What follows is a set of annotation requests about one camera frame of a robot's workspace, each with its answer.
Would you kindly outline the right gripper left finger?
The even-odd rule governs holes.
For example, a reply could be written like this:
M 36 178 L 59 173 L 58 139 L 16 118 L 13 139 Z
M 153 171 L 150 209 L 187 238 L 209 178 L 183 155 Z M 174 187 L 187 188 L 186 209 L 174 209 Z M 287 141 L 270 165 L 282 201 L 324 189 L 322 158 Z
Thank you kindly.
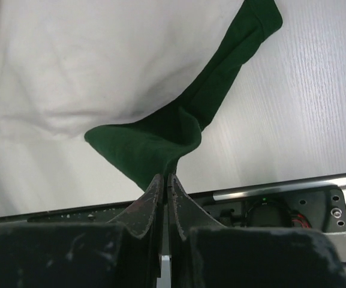
M 0 287 L 155 287 L 164 178 L 119 213 L 100 205 L 0 217 Z

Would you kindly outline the white and green t shirt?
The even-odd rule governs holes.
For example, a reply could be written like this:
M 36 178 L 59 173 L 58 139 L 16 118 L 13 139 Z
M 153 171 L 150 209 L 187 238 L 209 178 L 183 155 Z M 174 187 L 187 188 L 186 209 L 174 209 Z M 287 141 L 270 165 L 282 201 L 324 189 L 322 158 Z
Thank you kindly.
M 281 1 L 0 1 L 0 217 L 130 200 L 85 140 L 171 103 Z

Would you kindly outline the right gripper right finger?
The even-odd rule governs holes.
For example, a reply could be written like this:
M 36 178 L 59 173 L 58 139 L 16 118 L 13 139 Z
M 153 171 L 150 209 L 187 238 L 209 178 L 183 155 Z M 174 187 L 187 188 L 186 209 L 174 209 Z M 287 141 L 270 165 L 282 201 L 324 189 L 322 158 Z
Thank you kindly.
M 167 183 L 172 287 L 346 287 L 334 245 L 294 228 L 228 228 Z

